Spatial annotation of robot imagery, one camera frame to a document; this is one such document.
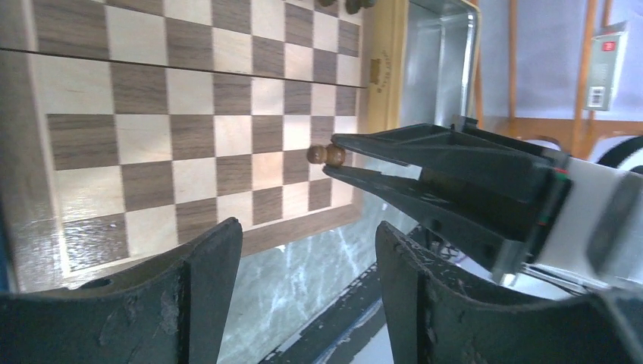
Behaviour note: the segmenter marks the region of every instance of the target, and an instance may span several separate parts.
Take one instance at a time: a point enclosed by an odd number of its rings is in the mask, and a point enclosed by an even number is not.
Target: chess piece
[[[346,160],[346,151],[334,144],[327,146],[314,145],[308,148],[306,158],[314,165],[327,164],[333,167],[341,166]]]

